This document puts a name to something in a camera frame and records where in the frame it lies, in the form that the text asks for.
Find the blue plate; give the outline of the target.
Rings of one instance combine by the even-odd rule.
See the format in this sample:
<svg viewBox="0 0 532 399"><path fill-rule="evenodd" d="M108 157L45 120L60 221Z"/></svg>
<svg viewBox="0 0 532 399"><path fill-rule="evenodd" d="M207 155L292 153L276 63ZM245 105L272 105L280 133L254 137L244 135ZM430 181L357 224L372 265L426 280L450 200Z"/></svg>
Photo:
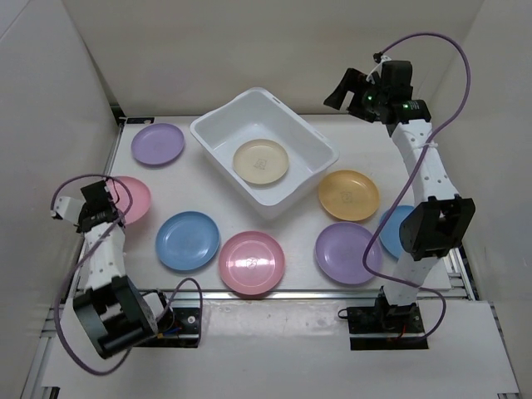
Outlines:
<svg viewBox="0 0 532 399"><path fill-rule="evenodd" d="M213 259L219 242L219 228L207 214L185 211L161 225L155 238L155 253L167 268L191 273Z"/></svg>
<svg viewBox="0 0 532 399"><path fill-rule="evenodd" d="M399 259L403 251L400 240L401 223L413 210L411 205L398 205L379 234L383 248L394 259Z"/></svg>

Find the orange yellow plate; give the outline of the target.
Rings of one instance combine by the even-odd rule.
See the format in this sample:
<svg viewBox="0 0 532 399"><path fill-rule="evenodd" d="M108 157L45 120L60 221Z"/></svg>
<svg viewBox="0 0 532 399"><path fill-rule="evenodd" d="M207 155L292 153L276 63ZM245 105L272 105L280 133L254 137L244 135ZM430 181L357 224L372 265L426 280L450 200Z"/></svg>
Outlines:
<svg viewBox="0 0 532 399"><path fill-rule="evenodd" d="M355 170L338 170L326 175L318 185L318 199L332 217L351 222L372 217L380 206L375 183Z"/></svg>

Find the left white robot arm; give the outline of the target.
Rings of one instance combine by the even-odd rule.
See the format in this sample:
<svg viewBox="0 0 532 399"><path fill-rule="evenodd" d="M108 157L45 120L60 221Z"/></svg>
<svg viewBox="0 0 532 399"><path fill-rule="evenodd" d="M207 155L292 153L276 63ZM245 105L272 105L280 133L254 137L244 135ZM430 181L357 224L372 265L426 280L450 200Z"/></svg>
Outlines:
<svg viewBox="0 0 532 399"><path fill-rule="evenodd" d="M51 207L51 217L72 223L87 245L82 263L87 281L72 306L104 359L170 330L175 322L172 308L150 306L126 275L125 213L116 207L108 180L82 187L82 199L54 195Z"/></svg>

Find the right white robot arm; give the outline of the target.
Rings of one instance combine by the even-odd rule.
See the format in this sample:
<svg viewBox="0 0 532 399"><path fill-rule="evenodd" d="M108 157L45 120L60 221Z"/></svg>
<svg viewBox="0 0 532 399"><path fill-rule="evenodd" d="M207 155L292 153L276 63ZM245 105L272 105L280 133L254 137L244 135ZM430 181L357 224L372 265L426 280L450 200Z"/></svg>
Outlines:
<svg viewBox="0 0 532 399"><path fill-rule="evenodd" d="M378 329L390 333L416 306L417 294L430 271L459 246L475 213L472 199L463 198L451 183L433 135L431 114L423 100L412 97L412 65L384 61L369 75L349 68L324 105L340 109L348 93L349 115L386 126L399 150L414 195L414 209L401 222L402 252L391 276L385 278L373 312Z"/></svg>

